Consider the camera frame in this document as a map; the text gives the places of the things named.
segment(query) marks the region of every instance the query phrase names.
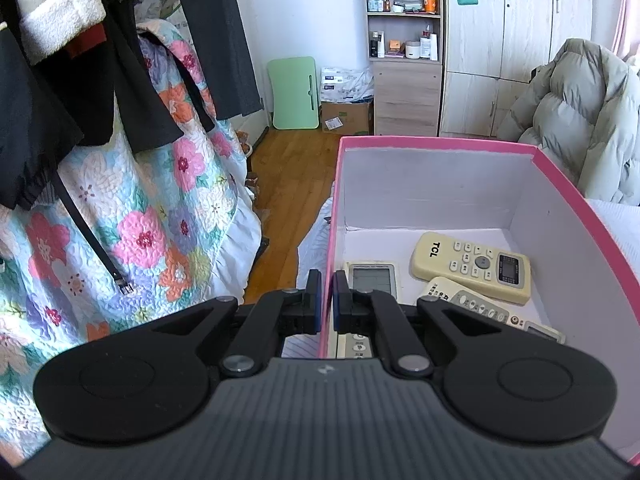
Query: white fleece collar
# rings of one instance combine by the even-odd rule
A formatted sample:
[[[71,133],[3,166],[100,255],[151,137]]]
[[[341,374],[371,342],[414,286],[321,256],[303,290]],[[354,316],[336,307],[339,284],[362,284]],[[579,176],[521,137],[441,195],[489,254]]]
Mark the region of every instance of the white fleece collar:
[[[22,46],[34,65],[59,51],[73,38],[100,23],[106,13],[101,0],[46,0],[20,22]]]

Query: wooden floor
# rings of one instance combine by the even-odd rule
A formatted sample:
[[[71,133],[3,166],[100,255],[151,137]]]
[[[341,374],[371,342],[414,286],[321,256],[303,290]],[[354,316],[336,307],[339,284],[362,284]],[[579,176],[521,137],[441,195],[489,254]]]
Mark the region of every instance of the wooden floor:
[[[296,285],[298,245],[331,195],[340,136],[321,130],[270,130],[252,155],[262,234],[271,244],[249,276],[245,303]]]

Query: white wardrobe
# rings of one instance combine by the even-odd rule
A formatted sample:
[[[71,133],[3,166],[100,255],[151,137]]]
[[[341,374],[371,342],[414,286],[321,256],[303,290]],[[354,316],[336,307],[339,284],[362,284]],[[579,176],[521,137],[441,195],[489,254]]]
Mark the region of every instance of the white wardrobe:
[[[447,0],[440,135],[495,136],[532,70],[591,38],[592,13],[592,0]]]

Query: orange container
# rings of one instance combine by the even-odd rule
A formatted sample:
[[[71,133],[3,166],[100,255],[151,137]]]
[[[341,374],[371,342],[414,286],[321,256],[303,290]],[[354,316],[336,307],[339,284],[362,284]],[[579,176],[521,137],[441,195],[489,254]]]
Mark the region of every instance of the orange container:
[[[424,12],[436,13],[436,0],[424,0]]]

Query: white remote control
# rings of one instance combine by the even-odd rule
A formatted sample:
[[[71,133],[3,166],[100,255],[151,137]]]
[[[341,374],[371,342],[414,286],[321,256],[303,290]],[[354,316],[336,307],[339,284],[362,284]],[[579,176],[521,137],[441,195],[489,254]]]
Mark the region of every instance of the white remote control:
[[[349,288],[370,292],[382,290],[398,299],[396,266],[388,262],[347,262],[344,264]],[[359,334],[339,335],[337,359],[363,359],[372,357],[369,338]]]
[[[424,289],[422,296],[435,296],[441,300],[466,308],[480,316],[485,316],[531,334],[553,339],[560,344],[564,344],[566,339],[564,334],[558,332],[558,330],[524,319],[520,312],[513,312],[505,306],[498,306],[492,303],[489,298],[447,278],[433,278],[427,288]]]
[[[525,304],[531,297],[526,256],[439,233],[422,235],[411,257],[411,273],[425,281],[443,276],[510,303]]]

